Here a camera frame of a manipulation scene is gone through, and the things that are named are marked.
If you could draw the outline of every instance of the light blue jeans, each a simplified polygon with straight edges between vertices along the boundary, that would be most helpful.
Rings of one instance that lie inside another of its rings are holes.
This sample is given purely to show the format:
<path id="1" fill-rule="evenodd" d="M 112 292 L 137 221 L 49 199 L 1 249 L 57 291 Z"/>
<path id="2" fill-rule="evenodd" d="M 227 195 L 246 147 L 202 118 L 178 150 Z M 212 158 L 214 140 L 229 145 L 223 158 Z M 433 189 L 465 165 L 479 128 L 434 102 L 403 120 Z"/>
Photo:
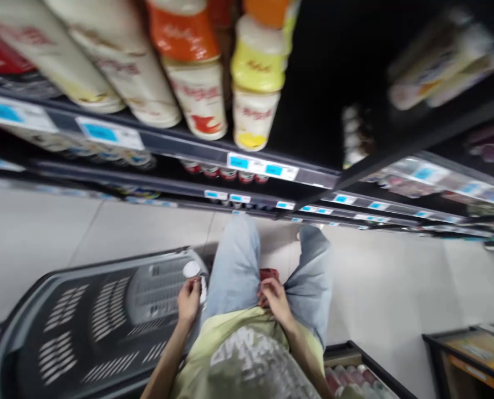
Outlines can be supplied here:
<path id="1" fill-rule="evenodd" d="M 300 228 L 302 253 L 297 269 L 284 284 L 294 317 L 326 348 L 332 300 L 330 243 L 317 227 Z M 248 215 L 233 216 L 217 247 L 202 323 L 208 318 L 258 304 L 259 234 Z"/>

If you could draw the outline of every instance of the beverage can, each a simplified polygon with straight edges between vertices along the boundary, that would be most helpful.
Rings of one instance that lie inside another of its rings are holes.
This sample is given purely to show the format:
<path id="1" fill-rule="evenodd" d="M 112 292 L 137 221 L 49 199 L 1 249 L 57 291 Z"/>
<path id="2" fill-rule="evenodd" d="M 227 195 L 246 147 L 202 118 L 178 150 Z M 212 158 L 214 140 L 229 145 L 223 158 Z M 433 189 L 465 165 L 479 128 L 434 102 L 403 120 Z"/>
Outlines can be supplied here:
<path id="1" fill-rule="evenodd" d="M 269 180 L 269 176 L 254 175 L 254 179 L 256 180 L 256 183 L 258 183 L 258 184 L 265 184 Z"/>
<path id="2" fill-rule="evenodd" d="M 237 176 L 237 170 L 235 169 L 228 169 L 228 168 L 219 168 L 219 171 L 221 173 L 221 177 L 224 180 L 232 181 L 236 179 Z"/>
<path id="3" fill-rule="evenodd" d="M 182 118 L 134 2 L 46 0 L 136 118 L 171 127 Z"/>
<path id="4" fill-rule="evenodd" d="M 197 173 L 202 172 L 201 166 L 198 164 L 198 162 L 183 159 L 179 159 L 179 161 L 184 169 L 192 175 L 196 175 Z"/>
<path id="5" fill-rule="evenodd" d="M 284 39 L 282 32 L 244 15 L 236 25 L 236 50 L 232 79 L 247 90 L 272 93 L 284 86 Z"/>
<path id="6" fill-rule="evenodd" d="M 206 177 L 209 178 L 219 177 L 219 168 L 217 166 L 201 163 L 201 169 L 202 169 L 202 173 L 204 173 Z"/>
<path id="7" fill-rule="evenodd" d="M 219 57 L 206 0 L 147 0 L 147 5 L 152 40 L 161 55 L 179 62 Z"/>
<path id="8" fill-rule="evenodd" d="M 234 86 L 234 142 L 245 151 L 267 145 L 280 92 L 254 93 Z"/>
<path id="9" fill-rule="evenodd" d="M 180 64 L 167 58 L 162 61 L 191 132 L 204 140 L 223 137 L 228 125 L 219 62 Z"/>
<path id="10" fill-rule="evenodd" d="M 0 37 L 81 107 L 102 114 L 125 107 L 40 1 L 0 0 Z"/>
<path id="11" fill-rule="evenodd" d="M 120 151 L 129 165 L 142 170 L 150 170 L 156 167 L 156 158 L 148 151 L 127 149 L 120 149 Z"/>
<path id="12" fill-rule="evenodd" d="M 249 184 L 254 180 L 254 173 L 240 171 L 238 175 L 243 184 Z"/>
<path id="13" fill-rule="evenodd" d="M 0 38 L 0 86 L 35 98 L 53 98 L 60 91 Z"/>

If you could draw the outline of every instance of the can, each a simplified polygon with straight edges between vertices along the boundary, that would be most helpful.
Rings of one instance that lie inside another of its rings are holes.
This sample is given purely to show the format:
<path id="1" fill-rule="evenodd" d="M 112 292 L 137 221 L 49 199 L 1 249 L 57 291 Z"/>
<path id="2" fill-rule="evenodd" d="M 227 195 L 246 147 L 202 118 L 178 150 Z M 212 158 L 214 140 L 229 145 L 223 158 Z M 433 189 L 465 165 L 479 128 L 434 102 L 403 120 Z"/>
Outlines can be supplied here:
<path id="1" fill-rule="evenodd" d="M 249 184 L 254 180 L 254 173 L 240 171 L 239 177 L 240 182 L 242 182 L 243 184 Z"/>
<path id="2" fill-rule="evenodd" d="M 181 64 L 162 57 L 162 63 L 191 132 L 217 140 L 228 129 L 219 60 Z"/>
<path id="3" fill-rule="evenodd" d="M 133 114 L 145 124 L 172 127 L 182 115 L 131 0 L 45 0 L 65 22 Z"/>
<path id="4" fill-rule="evenodd" d="M 265 175 L 254 175 L 254 179 L 256 180 L 256 183 L 265 184 L 269 180 L 269 176 L 265 176 Z"/>
<path id="5" fill-rule="evenodd" d="M 219 168 L 219 170 L 221 172 L 221 177 L 224 180 L 232 181 L 236 179 L 237 170 L 229 168 Z"/>
<path id="6" fill-rule="evenodd" d="M 219 168 L 215 165 L 207 165 L 205 163 L 201 163 L 202 173 L 208 178 L 216 178 L 219 177 Z"/>
<path id="7" fill-rule="evenodd" d="M 0 37 L 81 107 L 100 114 L 125 107 L 43 2 L 0 0 Z"/>
<path id="8" fill-rule="evenodd" d="M 184 169 L 192 175 L 196 175 L 197 173 L 202 172 L 202 168 L 198 164 L 198 162 L 190 161 L 190 160 L 182 160 L 182 159 L 179 159 L 179 161 L 184 167 Z"/>

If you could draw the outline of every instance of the red packaging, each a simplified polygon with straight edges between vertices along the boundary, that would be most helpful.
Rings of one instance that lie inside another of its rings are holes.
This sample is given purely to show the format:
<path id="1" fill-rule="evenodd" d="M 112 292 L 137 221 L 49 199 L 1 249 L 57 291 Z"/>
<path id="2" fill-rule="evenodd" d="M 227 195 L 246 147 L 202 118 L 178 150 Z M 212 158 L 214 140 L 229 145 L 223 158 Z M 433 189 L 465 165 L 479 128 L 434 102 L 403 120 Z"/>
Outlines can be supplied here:
<path id="1" fill-rule="evenodd" d="M 214 165 L 206 165 L 204 163 L 200 164 L 202 169 L 202 173 L 208 178 L 216 178 L 219 177 L 219 168 Z"/>
<path id="2" fill-rule="evenodd" d="M 254 173 L 250 172 L 239 172 L 240 182 L 243 184 L 249 184 L 254 180 Z"/>
<path id="3" fill-rule="evenodd" d="M 228 169 L 228 168 L 220 168 L 220 171 L 221 171 L 221 177 L 224 180 L 232 181 L 232 180 L 236 179 L 237 170 Z"/>
<path id="4" fill-rule="evenodd" d="M 184 169 L 192 174 L 196 175 L 197 173 L 202 172 L 201 166 L 195 162 L 195 161 L 190 161 L 190 160 L 179 160 Z"/>
<path id="5" fill-rule="evenodd" d="M 254 175 L 254 179 L 256 180 L 256 183 L 265 184 L 265 183 L 267 183 L 267 180 L 269 180 L 269 176 Z"/>

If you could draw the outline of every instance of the floor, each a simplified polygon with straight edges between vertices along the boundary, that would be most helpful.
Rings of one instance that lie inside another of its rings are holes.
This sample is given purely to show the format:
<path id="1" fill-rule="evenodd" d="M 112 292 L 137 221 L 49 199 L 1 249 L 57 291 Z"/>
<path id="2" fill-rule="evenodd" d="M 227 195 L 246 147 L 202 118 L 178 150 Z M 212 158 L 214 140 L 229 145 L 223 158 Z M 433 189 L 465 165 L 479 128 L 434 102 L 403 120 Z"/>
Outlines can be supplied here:
<path id="1" fill-rule="evenodd" d="M 214 250 L 230 214 L 0 189 L 0 320 L 43 274 L 191 245 Z M 262 267 L 285 280 L 298 225 L 256 219 Z M 326 226 L 328 343 L 354 340 L 419 399 L 435 398 L 422 333 L 494 321 L 494 253 L 477 242 Z"/>

